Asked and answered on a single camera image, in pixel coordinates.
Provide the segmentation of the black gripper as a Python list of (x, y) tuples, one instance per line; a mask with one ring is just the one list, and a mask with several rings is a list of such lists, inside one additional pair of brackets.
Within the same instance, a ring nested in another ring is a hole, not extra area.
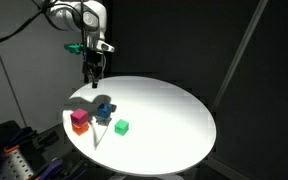
[(97, 88), (100, 80), (102, 67), (99, 63), (102, 61), (102, 55), (96, 51), (87, 49), (84, 53), (83, 72), (92, 74), (92, 87)]

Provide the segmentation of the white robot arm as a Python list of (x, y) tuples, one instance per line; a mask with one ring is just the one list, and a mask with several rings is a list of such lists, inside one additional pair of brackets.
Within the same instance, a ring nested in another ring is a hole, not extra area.
[(42, 0), (42, 12), (55, 29), (81, 34), (80, 43), (65, 44), (64, 49), (83, 56), (84, 82), (96, 88), (106, 66), (104, 53), (115, 51), (105, 42), (105, 6), (98, 0)]

